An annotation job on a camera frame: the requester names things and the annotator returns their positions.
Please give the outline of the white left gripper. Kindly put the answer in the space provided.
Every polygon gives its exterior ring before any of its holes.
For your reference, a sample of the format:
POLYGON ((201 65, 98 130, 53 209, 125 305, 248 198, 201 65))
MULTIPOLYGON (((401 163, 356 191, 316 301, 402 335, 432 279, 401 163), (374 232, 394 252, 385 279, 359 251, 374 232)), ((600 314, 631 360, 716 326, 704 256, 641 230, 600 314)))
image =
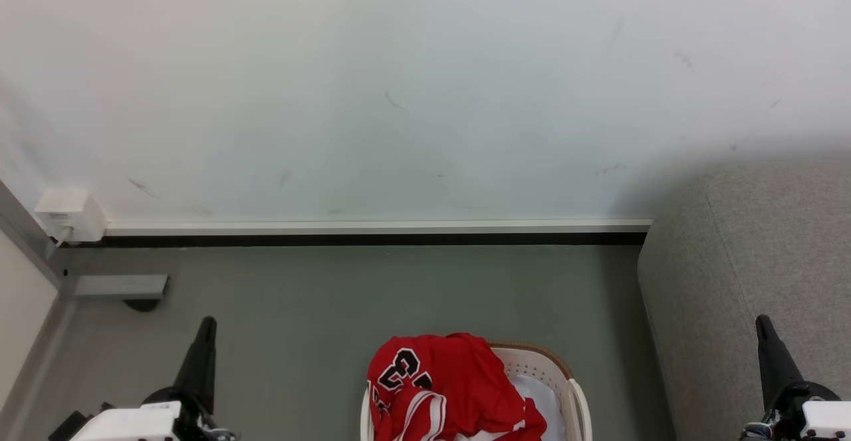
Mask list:
POLYGON ((103 404, 94 416, 75 411, 51 440, 234 440, 218 426, 215 412, 215 317, 201 320, 174 381, 176 388, 152 393, 137 408, 103 404))

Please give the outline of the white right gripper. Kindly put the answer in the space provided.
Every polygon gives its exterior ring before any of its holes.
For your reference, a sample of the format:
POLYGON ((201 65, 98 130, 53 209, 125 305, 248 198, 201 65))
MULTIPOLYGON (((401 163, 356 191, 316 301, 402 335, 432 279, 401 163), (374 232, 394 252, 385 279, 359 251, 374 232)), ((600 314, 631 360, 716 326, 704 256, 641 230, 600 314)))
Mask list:
POLYGON ((848 440, 850 402, 802 377, 768 315, 756 319, 758 363, 766 413, 742 440, 848 440))

